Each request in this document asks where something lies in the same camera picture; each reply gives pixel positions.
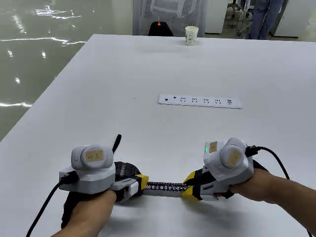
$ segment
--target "white cup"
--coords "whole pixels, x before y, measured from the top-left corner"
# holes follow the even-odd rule
[[[186,44],[195,45],[198,36],[198,27],[187,26],[186,28]]]

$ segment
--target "black cable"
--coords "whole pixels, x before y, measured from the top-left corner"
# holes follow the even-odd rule
[[[266,147],[257,147],[257,149],[258,150],[265,150],[265,151],[271,153],[272,156],[274,156],[276,158],[278,164],[281,166],[281,169],[282,169],[283,173],[285,174],[286,178],[290,180],[290,176],[288,176],[288,173],[287,173],[284,165],[282,164],[280,158],[276,155],[276,153],[274,153],[274,151],[272,151],[272,150],[270,150],[269,148],[266,148]]]
[[[122,135],[119,134],[119,135],[117,136],[117,138],[116,138],[116,140],[115,140],[115,142],[114,142],[113,148],[112,148],[113,153],[117,150],[121,138],[122,138]]]
[[[58,184],[55,185],[55,187],[50,191],[48,197],[46,198],[43,206],[41,207],[41,209],[39,210],[39,213],[37,214],[37,216],[35,217],[33,223],[31,224],[31,227],[29,228],[26,237],[30,237],[31,233],[34,229],[34,227],[36,226],[36,224],[38,223],[40,217],[42,216],[43,212],[45,211],[45,208],[47,207],[51,197],[54,195],[54,193],[56,192],[56,190],[63,184],[73,184],[75,182],[77,182],[79,180],[79,177],[77,175],[77,173],[75,171],[69,172],[67,173],[64,177],[61,178],[61,180],[58,182]]]
[[[269,148],[251,146],[251,147],[247,147],[246,148],[245,154],[246,154],[247,157],[250,157],[250,156],[258,154],[259,150],[265,150],[265,151],[271,153],[276,158],[278,164],[281,166],[281,169],[282,169],[283,173],[285,174],[286,178],[288,180],[290,180],[290,177],[289,177],[289,175],[288,175],[283,163],[281,162],[280,158],[277,156],[276,153],[274,153],[274,151],[270,150]],[[307,231],[307,234],[308,234],[309,237],[313,237],[312,234],[308,230],[306,230],[306,231]]]

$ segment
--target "glossy floor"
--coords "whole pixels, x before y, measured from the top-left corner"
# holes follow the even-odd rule
[[[316,41],[315,23],[294,40]],[[131,33],[132,0],[2,0],[0,140],[92,34]]]

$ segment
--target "person standing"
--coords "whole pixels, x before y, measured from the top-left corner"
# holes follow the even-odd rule
[[[253,10],[250,40],[266,40],[274,26],[284,0],[256,0]]]

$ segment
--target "white power strip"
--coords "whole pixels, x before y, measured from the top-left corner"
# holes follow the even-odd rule
[[[242,105],[238,99],[233,98],[213,98],[207,96],[194,95],[166,95],[160,94],[158,98],[159,104],[164,105],[189,105],[203,107],[217,107],[241,109]]]

